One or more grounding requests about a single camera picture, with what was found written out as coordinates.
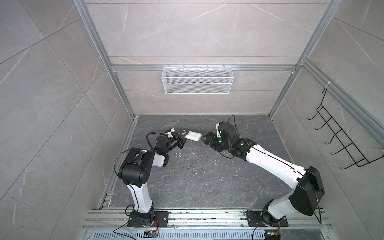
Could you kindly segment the white remote control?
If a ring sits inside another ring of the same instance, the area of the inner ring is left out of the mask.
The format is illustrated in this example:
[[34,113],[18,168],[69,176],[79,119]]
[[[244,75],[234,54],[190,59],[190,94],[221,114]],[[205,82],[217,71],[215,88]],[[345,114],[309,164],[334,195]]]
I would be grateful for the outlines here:
[[185,139],[191,140],[191,141],[194,141],[194,142],[198,142],[201,138],[202,138],[202,134],[201,133],[196,133],[196,132],[193,132],[193,131],[189,131],[186,134],[186,136],[185,136]]

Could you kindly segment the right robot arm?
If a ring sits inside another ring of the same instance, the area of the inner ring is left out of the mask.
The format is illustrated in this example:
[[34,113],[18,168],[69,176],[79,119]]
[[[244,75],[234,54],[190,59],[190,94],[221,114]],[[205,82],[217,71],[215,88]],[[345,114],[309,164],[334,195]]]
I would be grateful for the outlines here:
[[263,168],[292,189],[264,206],[261,219],[265,225],[273,226],[293,213],[315,215],[319,222],[322,220],[319,203],[325,190],[316,168],[297,166],[268,152],[255,141],[241,137],[235,124],[220,122],[216,129],[215,133],[209,132],[202,137],[204,144],[219,153],[227,151],[233,157]]

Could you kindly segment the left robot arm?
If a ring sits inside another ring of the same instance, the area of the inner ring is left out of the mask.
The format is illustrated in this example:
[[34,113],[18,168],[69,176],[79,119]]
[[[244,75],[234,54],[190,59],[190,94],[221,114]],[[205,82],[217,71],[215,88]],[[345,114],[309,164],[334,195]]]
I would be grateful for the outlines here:
[[178,147],[182,149],[186,143],[187,131],[178,132],[175,129],[165,133],[150,132],[146,135],[149,149],[131,148],[124,151],[127,154],[115,174],[131,191],[134,206],[130,219],[148,226],[155,219],[154,203],[149,195],[147,182],[152,167],[164,168],[169,162],[169,152]]

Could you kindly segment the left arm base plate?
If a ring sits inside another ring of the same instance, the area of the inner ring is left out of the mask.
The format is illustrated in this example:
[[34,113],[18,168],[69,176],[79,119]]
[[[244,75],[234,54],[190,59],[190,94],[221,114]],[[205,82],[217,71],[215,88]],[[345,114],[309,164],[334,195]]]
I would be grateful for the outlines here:
[[166,228],[168,226],[169,212],[167,211],[149,212],[147,214],[133,211],[132,214],[129,217],[128,227],[154,228],[159,225],[160,228]]

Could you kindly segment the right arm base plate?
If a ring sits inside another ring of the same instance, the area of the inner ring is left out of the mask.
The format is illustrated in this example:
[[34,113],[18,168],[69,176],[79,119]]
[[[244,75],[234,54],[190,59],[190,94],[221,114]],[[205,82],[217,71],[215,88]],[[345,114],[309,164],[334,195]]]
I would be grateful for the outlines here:
[[285,217],[276,220],[269,213],[262,211],[246,210],[246,219],[249,227],[288,227],[288,221]]

